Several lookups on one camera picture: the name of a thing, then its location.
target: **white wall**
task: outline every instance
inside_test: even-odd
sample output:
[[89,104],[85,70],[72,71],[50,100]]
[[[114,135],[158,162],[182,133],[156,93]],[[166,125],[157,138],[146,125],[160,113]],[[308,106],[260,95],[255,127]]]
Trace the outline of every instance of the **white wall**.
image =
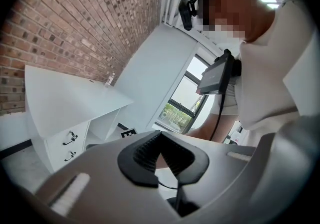
[[28,140],[26,113],[0,116],[0,150]]
[[151,129],[196,53],[197,41],[165,25],[157,27],[120,75],[115,88],[134,100],[119,122]]

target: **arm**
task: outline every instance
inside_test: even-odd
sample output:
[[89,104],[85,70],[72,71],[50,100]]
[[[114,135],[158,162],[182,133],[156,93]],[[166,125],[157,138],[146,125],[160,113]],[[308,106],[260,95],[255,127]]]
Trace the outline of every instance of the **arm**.
[[[228,135],[229,131],[231,130],[237,118],[238,118],[237,115],[222,115],[220,117],[219,125],[216,129],[216,132],[213,136],[212,141],[222,143],[225,137]],[[218,115],[209,114],[209,116],[206,118],[205,122],[201,127],[191,132],[188,132],[185,135],[190,137],[209,140],[214,131],[217,119],[218,119]],[[161,154],[156,163],[157,163],[156,164],[157,169],[167,167],[167,164]]]

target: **cable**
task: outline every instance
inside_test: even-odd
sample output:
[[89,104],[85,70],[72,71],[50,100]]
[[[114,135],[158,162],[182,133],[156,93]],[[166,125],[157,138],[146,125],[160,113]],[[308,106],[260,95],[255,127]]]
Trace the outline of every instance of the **cable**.
[[219,124],[220,117],[221,117],[221,114],[222,114],[222,109],[223,109],[224,103],[225,103],[225,99],[224,99],[225,96],[226,96],[226,95],[223,94],[222,97],[221,97],[221,104],[220,104],[219,116],[218,116],[218,120],[216,121],[216,122],[217,122],[217,123],[216,123],[216,126],[214,127],[213,133],[212,133],[212,135],[211,135],[211,137],[210,137],[210,141],[212,141],[212,138],[214,137],[215,131],[216,131],[217,128],[218,128],[218,124]]
[[160,181],[159,181],[159,184],[160,184],[161,186],[166,187],[166,188],[169,188],[169,189],[176,189],[176,190],[177,190],[177,188],[176,188],[176,187],[169,187],[169,186],[166,186],[166,185],[162,184]]

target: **white shirt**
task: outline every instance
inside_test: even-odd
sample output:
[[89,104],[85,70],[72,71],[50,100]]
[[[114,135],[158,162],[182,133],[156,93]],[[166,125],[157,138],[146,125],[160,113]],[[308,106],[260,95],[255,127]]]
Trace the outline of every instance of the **white shirt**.
[[[271,27],[253,43],[241,43],[242,73],[232,78],[222,115],[238,115],[249,134],[241,145],[257,146],[267,133],[277,132],[299,113],[283,79],[308,46],[315,26],[300,1],[276,11]],[[211,113],[218,114],[221,96]]]

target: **white cabinet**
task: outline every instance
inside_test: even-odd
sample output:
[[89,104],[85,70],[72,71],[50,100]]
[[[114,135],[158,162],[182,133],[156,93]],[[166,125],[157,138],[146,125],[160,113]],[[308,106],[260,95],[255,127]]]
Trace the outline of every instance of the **white cabinet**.
[[120,109],[132,103],[102,82],[32,66],[25,70],[29,137],[51,173],[84,151],[89,127],[105,142]]

